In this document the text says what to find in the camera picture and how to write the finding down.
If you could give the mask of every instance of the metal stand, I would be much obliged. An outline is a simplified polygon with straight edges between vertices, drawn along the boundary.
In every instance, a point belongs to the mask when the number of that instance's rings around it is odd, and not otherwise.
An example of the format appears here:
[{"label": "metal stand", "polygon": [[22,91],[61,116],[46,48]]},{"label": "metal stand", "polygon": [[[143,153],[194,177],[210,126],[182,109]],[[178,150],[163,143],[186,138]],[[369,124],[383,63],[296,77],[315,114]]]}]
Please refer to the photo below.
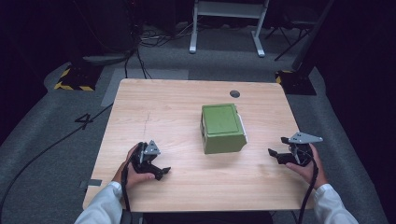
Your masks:
[{"label": "metal stand", "polygon": [[224,2],[199,2],[195,0],[192,35],[190,42],[190,53],[195,53],[197,48],[197,22],[198,15],[202,16],[222,16],[222,17],[237,17],[237,18],[251,18],[258,19],[256,31],[252,31],[254,45],[256,46],[259,57],[264,57],[265,53],[262,49],[262,43],[259,39],[262,23],[267,12],[269,0],[265,0],[262,5],[255,4],[239,4],[239,3],[224,3]]}]

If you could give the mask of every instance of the handheld controller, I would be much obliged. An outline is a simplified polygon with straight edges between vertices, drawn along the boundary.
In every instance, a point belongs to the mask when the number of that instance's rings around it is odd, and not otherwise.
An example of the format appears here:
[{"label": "handheld controller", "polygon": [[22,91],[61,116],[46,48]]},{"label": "handheld controller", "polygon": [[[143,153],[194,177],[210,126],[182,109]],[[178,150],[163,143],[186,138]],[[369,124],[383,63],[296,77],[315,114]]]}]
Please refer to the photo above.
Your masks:
[{"label": "handheld controller", "polygon": [[139,174],[152,173],[157,180],[161,180],[164,175],[168,174],[171,167],[160,169],[151,163],[159,154],[161,151],[154,141],[151,140],[148,144],[139,143],[131,156],[134,170]]},{"label": "handheld controller", "polygon": [[268,148],[270,156],[277,159],[278,164],[286,164],[292,162],[300,166],[306,166],[313,158],[310,143],[321,142],[321,137],[316,137],[307,133],[296,133],[291,138],[281,137],[280,140],[284,144],[289,145],[291,153],[277,153],[276,151]]}]

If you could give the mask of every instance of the wooden table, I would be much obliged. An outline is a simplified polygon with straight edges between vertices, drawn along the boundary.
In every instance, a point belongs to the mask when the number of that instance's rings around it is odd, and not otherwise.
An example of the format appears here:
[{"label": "wooden table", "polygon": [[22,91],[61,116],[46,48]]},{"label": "wooden table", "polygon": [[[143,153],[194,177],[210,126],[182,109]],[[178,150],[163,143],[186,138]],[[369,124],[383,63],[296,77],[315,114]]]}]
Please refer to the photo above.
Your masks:
[{"label": "wooden table", "polygon": [[[202,105],[228,103],[242,117],[247,145],[240,152],[206,155]],[[268,154],[268,147],[289,152],[280,137],[298,131],[275,83],[124,79],[92,173],[103,182],[88,187],[83,207],[111,181],[132,146],[154,140],[162,154],[153,164],[172,169],[161,181],[129,192],[134,212],[299,209],[308,184]],[[306,208],[312,207],[310,199]]]}]

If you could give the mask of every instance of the box lid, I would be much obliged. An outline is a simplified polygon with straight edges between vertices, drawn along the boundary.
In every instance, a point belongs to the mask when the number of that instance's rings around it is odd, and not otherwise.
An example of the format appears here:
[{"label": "box lid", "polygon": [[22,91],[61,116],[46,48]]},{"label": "box lid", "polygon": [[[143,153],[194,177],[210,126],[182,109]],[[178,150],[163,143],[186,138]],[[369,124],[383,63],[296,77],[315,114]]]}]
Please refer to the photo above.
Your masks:
[{"label": "box lid", "polygon": [[203,113],[208,134],[238,133],[235,105],[204,105]]}]

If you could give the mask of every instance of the person's left hand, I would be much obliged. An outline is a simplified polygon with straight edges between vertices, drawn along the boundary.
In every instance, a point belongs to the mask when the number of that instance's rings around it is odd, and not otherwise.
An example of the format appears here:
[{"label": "person's left hand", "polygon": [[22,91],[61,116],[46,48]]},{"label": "person's left hand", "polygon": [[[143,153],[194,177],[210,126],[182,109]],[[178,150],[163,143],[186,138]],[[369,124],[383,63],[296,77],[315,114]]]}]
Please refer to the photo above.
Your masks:
[{"label": "person's left hand", "polygon": [[[312,149],[312,154],[314,155],[315,162],[317,163],[318,166],[318,177],[314,186],[314,189],[318,189],[320,186],[328,184],[329,181],[327,180],[326,175],[324,174],[323,165],[321,163],[318,150],[312,144],[309,144],[309,146]],[[309,162],[305,167],[296,165],[292,162],[288,162],[286,163],[286,167],[288,167],[292,171],[302,176],[303,179],[306,181],[306,183],[308,184],[311,183],[312,176],[314,174],[314,163],[312,161]]]},{"label": "person's left hand", "polygon": [[[122,169],[123,169],[123,167],[125,166],[125,163],[131,157],[132,153],[134,152],[134,150],[136,148],[137,148],[137,144],[128,151],[128,155],[126,157],[126,160],[121,164],[119,170],[114,175],[113,181],[117,181],[117,182],[121,183],[121,172],[122,172]],[[144,182],[144,181],[147,181],[147,180],[150,180],[150,179],[154,179],[154,178],[155,178],[155,175],[151,174],[151,173],[138,174],[134,170],[134,167],[132,166],[132,164],[129,163],[129,165],[128,165],[128,178],[127,178],[128,182],[126,184],[126,188],[130,189],[131,187],[133,187],[137,183]]]}]

